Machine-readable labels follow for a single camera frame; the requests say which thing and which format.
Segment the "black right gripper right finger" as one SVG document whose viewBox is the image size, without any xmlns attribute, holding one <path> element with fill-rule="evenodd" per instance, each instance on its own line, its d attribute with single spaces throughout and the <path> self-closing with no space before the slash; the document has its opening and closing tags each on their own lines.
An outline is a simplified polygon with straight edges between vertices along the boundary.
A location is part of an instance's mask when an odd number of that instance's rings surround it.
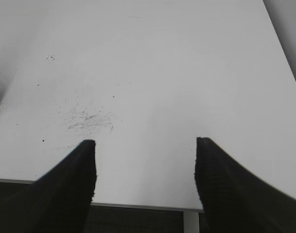
<svg viewBox="0 0 296 233">
<path fill-rule="evenodd" d="M 296 233 L 296 199 L 196 139 L 195 183 L 212 233 Z"/>
</svg>

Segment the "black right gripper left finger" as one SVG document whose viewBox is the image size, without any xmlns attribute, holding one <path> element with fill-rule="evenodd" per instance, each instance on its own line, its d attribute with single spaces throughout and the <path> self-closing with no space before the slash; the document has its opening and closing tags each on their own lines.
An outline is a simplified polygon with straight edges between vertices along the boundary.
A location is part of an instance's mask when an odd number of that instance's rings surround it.
<svg viewBox="0 0 296 233">
<path fill-rule="evenodd" d="M 97 181 L 96 142 L 82 141 L 11 200 L 9 233 L 82 233 Z"/>
</svg>

